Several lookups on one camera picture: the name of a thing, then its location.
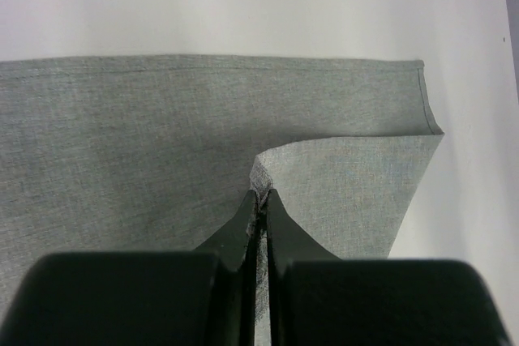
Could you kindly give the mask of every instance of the cloth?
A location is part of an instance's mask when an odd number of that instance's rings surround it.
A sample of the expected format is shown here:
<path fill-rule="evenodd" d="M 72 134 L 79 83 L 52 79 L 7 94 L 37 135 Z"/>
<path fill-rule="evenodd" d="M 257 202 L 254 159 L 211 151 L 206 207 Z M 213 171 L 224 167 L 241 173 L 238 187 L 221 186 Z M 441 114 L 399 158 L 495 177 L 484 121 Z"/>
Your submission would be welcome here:
<path fill-rule="evenodd" d="M 0 63 L 0 312 L 49 252 L 196 247 L 253 164 L 327 249 L 384 257 L 441 134 L 421 61 Z"/>

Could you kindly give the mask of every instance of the folded cloth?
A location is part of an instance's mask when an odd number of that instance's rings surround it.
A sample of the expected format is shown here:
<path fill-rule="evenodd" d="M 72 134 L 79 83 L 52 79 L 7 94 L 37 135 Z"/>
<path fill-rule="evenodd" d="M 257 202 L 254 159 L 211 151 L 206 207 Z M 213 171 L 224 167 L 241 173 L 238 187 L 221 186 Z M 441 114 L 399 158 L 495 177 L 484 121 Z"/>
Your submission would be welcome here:
<path fill-rule="evenodd" d="M 253 163 L 326 248 L 384 257 L 441 134 L 421 61 L 0 63 L 0 312 L 49 252 L 194 248 Z"/>

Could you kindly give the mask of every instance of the gray towel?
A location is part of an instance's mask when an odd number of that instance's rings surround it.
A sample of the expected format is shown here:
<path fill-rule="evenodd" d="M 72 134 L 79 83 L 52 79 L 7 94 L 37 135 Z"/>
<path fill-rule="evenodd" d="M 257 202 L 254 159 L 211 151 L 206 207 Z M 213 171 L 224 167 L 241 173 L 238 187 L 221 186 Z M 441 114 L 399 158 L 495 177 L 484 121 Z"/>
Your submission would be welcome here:
<path fill-rule="evenodd" d="M 441 134 L 421 61 L 1 63 L 0 312 L 49 252 L 192 249 L 253 163 L 259 194 L 276 187 L 326 248 L 387 256 Z"/>

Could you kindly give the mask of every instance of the gray fabric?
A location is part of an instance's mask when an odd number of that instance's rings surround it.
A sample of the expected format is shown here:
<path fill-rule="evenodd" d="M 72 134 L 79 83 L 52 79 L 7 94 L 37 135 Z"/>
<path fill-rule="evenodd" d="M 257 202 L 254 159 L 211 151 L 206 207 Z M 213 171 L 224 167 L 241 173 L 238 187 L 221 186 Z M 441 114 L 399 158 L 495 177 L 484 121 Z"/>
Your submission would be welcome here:
<path fill-rule="evenodd" d="M 421 61 L 218 56 L 0 64 L 0 312 L 45 253 L 195 247 L 234 214 L 256 155 L 303 140 L 396 137 L 300 143 L 256 160 L 318 240 L 346 255 L 386 255 L 437 143 L 433 134 L 441 134 L 422 69 Z M 393 164 L 403 156 L 408 163 Z M 365 178 L 368 161 L 373 176 Z M 351 173 L 336 176 L 329 168 L 338 165 Z M 309 176 L 319 167 L 332 176 Z M 365 180 L 358 198 L 350 193 L 355 177 Z M 391 199 L 386 185 L 399 177 L 405 195 L 378 222 L 383 214 L 369 191 Z M 320 182 L 305 184 L 314 178 Z M 345 209 L 315 202 L 327 188 L 335 199 L 372 201 L 373 212 L 354 214 L 366 218 L 355 230 L 375 231 L 364 238 L 344 231 L 344 239 L 337 228 L 345 229 Z"/>

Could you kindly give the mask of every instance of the white table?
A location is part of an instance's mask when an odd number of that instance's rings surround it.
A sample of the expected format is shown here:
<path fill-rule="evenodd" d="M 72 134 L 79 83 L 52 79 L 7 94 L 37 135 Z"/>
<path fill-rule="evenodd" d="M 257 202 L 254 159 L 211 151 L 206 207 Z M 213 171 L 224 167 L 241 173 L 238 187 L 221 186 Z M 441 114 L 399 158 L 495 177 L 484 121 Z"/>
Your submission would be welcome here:
<path fill-rule="evenodd" d="M 421 58 L 446 137 L 393 257 L 460 258 L 519 341 L 519 106 L 505 0 L 0 0 L 0 60 Z"/>

